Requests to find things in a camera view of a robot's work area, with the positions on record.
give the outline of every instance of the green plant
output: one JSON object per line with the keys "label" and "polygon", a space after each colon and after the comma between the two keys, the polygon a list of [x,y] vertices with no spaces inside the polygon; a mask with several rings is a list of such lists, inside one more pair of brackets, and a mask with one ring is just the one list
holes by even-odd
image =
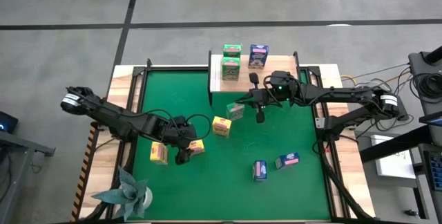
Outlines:
{"label": "green plant", "polygon": [[104,191],[92,197],[107,203],[121,205],[115,214],[115,218],[123,216],[124,221],[126,221],[132,212],[143,217],[144,210],[146,209],[146,207],[143,206],[146,192],[151,192],[147,188],[147,180],[136,182],[132,175],[124,171],[120,166],[118,167],[118,172],[119,181],[121,183],[119,189]]}

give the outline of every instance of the stacked boxes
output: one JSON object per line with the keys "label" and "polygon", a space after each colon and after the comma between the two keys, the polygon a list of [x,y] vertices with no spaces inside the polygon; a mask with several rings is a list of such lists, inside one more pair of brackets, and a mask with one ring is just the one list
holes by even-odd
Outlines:
{"label": "stacked boxes", "polygon": [[204,152],[204,144],[202,140],[194,140],[189,144],[189,149],[192,151],[191,156]]}
{"label": "stacked boxes", "polygon": [[282,169],[286,166],[297,164],[299,161],[298,152],[279,156],[275,161],[276,169]]}
{"label": "stacked boxes", "polygon": [[212,122],[213,133],[224,137],[229,137],[231,124],[231,120],[215,116]]}
{"label": "stacked boxes", "polygon": [[230,120],[238,120],[244,115],[244,105],[231,103],[227,105],[227,118]]}
{"label": "stacked boxes", "polygon": [[241,66],[241,44],[225,44],[222,54],[222,79],[238,81]]}
{"label": "stacked boxes", "polygon": [[167,165],[167,147],[160,142],[152,142],[151,161],[159,165]]}
{"label": "stacked boxes", "polygon": [[253,180],[262,182],[267,179],[267,164],[264,160],[257,160],[253,164]]}
{"label": "stacked boxes", "polygon": [[250,45],[249,68],[263,69],[269,54],[267,45]]}

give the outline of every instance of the green mat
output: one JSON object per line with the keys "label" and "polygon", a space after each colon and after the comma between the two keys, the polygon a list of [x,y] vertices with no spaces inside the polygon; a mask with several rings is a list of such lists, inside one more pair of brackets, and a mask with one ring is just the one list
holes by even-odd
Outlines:
{"label": "green mat", "polygon": [[[143,110],[166,109],[186,117],[201,113],[213,120],[215,115],[225,118],[226,105],[244,95],[214,93],[211,107],[206,83],[205,72],[150,72]],[[311,109],[283,105],[266,108],[263,124],[256,123],[256,110],[246,108],[244,117],[232,123],[229,138],[211,133],[203,140],[206,152],[185,165],[175,164],[177,149],[171,147],[169,165],[154,164],[151,141],[140,138],[133,175],[147,178],[153,192],[143,219],[329,220],[320,160],[311,150],[316,141]],[[204,135],[206,120],[191,122]],[[291,152],[299,153],[300,162],[277,171],[275,159]],[[263,183],[252,181],[255,160],[267,161]]]}

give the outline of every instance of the yellow juice box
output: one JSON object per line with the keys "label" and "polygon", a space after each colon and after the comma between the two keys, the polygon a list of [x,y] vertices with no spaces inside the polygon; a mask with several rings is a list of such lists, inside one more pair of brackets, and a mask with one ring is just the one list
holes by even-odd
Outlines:
{"label": "yellow juice box", "polygon": [[229,137],[231,125],[232,125],[231,120],[215,116],[212,123],[213,133],[224,137]]}
{"label": "yellow juice box", "polygon": [[189,149],[192,150],[191,156],[203,153],[204,144],[202,143],[202,140],[194,140],[189,144]]}
{"label": "yellow juice box", "polygon": [[159,165],[167,165],[167,147],[160,142],[152,142],[151,161]]}

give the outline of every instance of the blue juice box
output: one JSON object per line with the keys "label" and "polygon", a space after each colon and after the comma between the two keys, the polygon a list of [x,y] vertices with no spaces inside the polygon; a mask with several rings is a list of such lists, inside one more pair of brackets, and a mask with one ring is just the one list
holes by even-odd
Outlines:
{"label": "blue juice box", "polygon": [[253,164],[253,180],[262,182],[267,179],[267,163],[264,160],[257,160]]}
{"label": "blue juice box", "polygon": [[299,163],[299,155],[298,152],[290,153],[287,155],[282,155],[276,158],[275,165],[276,169],[282,169],[284,167],[287,167],[289,165],[294,165]]}
{"label": "blue juice box", "polygon": [[267,45],[250,45],[249,68],[263,69],[268,54],[269,47]]}

